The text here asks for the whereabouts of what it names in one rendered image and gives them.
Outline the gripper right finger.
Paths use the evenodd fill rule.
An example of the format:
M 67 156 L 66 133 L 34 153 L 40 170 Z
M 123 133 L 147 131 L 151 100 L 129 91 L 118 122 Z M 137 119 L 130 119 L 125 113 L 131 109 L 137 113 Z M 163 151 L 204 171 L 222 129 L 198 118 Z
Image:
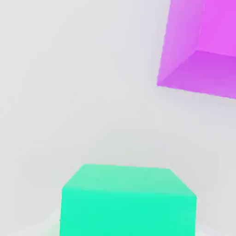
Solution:
M 196 214 L 195 236 L 212 236 L 211 229 L 201 220 L 199 213 Z

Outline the small green cube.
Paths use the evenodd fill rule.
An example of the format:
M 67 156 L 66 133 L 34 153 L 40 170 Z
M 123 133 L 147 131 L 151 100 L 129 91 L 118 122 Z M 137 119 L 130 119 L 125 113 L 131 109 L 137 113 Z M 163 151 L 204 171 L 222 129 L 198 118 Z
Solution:
M 62 188 L 59 236 L 195 236 L 196 202 L 170 169 L 85 164 Z

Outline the large magenta box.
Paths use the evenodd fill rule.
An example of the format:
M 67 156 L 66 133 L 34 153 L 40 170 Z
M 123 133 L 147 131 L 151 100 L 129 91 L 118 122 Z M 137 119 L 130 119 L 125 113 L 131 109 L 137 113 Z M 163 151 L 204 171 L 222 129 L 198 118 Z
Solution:
M 236 0 L 170 0 L 157 85 L 236 99 Z

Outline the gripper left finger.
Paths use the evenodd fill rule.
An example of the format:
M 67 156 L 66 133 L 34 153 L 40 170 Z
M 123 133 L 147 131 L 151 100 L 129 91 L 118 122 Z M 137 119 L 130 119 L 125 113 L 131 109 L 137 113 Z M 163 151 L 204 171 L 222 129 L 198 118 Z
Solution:
M 38 236 L 59 236 L 60 210 L 52 212 L 48 220 L 43 222 L 38 230 Z

